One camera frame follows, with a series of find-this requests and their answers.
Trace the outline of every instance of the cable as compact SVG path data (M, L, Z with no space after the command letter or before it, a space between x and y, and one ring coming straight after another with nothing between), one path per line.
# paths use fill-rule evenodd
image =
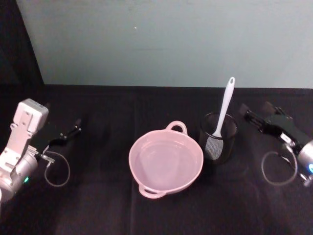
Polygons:
M59 187L62 187L62 186L64 186L64 185L66 185L66 184L68 183L69 177L70 177L70 167L69 167L69 163L68 163L67 159L66 159L62 154L57 153L57 152L46 151L46 153L56 154L56 155L58 155L58 156L60 156L61 158L64 159L64 161L66 162L67 167L68 167L68 176L67 176L67 180L65 180L65 182L62 183L62 184L60 184L60 185L55 185L55 184L51 183L51 182L48 180L48 178L47 178L47 171L48 171L48 168L49 168L50 165L51 165L50 163L48 163L48 164L47 164L47 167L45 168L45 174L44 174L45 180L47 181L48 184L50 184L51 186L56 187L56 188L59 188Z
M275 154L275 155L279 155L277 152L275 151L270 151L270 152L267 152L263 158L262 158L262 163L261 163L261 169L262 169L262 174L263 174L263 177L264 179L271 185L274 185L274 186L284 186L284 185L287 185L289 183L291 183L297 176L297 172L298 172L298 162L297 162L297 158L295 156L295 154L293 153L293 150L291 149L291 147L287 144L285 144L286 148L289 150L289 152L292 154L292 157L293 157L293 160L294 160L294 173L293 175L286 181L283 181L283 182L273 182L273 181L270 181L267 176L265 175L265 172L264 172L264 162L265 162L265 159L271 155L271 154Z

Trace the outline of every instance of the pink plastic bowl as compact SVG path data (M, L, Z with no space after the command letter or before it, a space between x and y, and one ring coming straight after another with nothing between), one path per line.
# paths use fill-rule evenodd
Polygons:
M180 126L182 132L174 131ZM200 146L187 135L181 121L140 137L129 152L129 166L139 192L156 199L179 192L194 182L203 165Z

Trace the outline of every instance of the white spatula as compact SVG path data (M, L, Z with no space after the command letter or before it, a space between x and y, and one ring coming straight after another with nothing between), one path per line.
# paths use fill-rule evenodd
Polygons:
M225 89L219 122L217 124L215 132L212 134L215 137L219 137L219 138L222 137L221 129L222 129L222 125L225 119L225 115L226 115L231 97L233 95L234 87L235 87L235 78L231 77ZM218 139L209 137L206 141L205 150L213 160L216 160L220 157L222 153L223 145L224 145L223 140L218 140Z

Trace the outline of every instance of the light blue wall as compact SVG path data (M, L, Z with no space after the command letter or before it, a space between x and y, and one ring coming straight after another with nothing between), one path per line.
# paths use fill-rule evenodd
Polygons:
M47 84L313 88L312 0L18 0Z

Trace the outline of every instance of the black tablecloth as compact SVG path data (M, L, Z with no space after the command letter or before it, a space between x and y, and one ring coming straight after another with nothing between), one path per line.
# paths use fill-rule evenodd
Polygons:
M51 104L47 125L67 130L77 118L83 120L77 139L53 149L68 158L70 182L50 187L41 161L16 197L2 205L0 234L313 234L313 188L303 187L299 178L285 187L266 183L262 156L280 145L238 113L241 103L261 112L270 101L312 136L312 90L236 88L227 112L238 123L229 161L216 167L205 163L200 177L180 193L150 200L138 192L128 165L134 141L174 120L183 121L198 140L201 117L219 110L223 93L219 88L0 87L1 149L25 98ZM268 165L272 179L292 174L279 159ZM56 159L54 180L61 181L64 172Z

